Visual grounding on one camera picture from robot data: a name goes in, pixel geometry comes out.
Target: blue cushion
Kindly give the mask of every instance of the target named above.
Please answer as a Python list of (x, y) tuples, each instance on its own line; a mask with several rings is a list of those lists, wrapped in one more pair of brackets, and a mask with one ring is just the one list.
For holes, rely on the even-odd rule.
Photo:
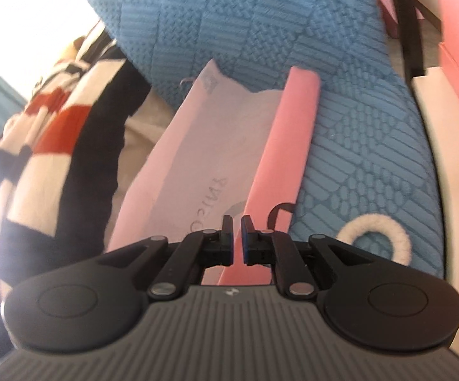
[[(128, 58), (174, 107), (179, 83), (215, 58), (251, 90), (282, 88), (289, 68), (323, 81), (291, 235), (335, 236), (385, 213), (408, 231), (412, 266), (443, 274), (443, 227), (422, 119), (391, 68), (375, 0), (88, 0)], [(357, 246), (390, 257), (382, 236)]]

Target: striped cloth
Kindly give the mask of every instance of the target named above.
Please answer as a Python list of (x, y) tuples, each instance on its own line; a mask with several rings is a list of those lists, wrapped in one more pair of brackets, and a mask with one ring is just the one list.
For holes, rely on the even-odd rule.
[(0, 139), (0, 279), (14, 286), (103, 252), (171, 118), (114, 42), (92, 64), (55, 65)]

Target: red stripe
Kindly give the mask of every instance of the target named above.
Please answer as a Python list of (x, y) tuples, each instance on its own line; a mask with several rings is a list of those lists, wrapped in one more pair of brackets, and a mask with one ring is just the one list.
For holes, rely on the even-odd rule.
[(66, 153), (72, 155), (90, 109), (89, 105), (77, 104), (62, 110), (41, 136), (33, 150), (34, 154)]
[(51, 93), (39, 93), (34, 97), (25, 109), (25, 114), (36, 115), (43, 106), (48, 108), (50, 113), (60, 110), (70, 96), (70, 91), (64, 91), (57, 87)]

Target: silver screw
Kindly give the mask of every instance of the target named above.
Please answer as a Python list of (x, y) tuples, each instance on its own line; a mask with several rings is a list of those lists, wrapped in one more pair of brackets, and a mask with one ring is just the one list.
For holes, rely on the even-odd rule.
[(308, 284), (307, 282), (295, 282), (291, 284), (289, 292), (292, 295), (306, 296), (311, 295), (314, 292), (314, 286)]
[(177, 290), (177, 287), (169, 282), (159, 282), (155, 284), (151, 289), (154, 295), (158, 297), (167, 297)]

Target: beige hair tie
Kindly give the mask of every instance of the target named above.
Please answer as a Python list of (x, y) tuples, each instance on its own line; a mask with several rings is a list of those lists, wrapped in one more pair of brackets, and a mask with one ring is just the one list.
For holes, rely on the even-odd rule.
[(411, 241), (404, 228), (392, 218), (379, 213), (358, 216), (348, 222), (337, 235), (337, 240), (352, 245), (368, 232), (385, 235), (394, 249), (392, 261), (408, 266), (411, 262)]

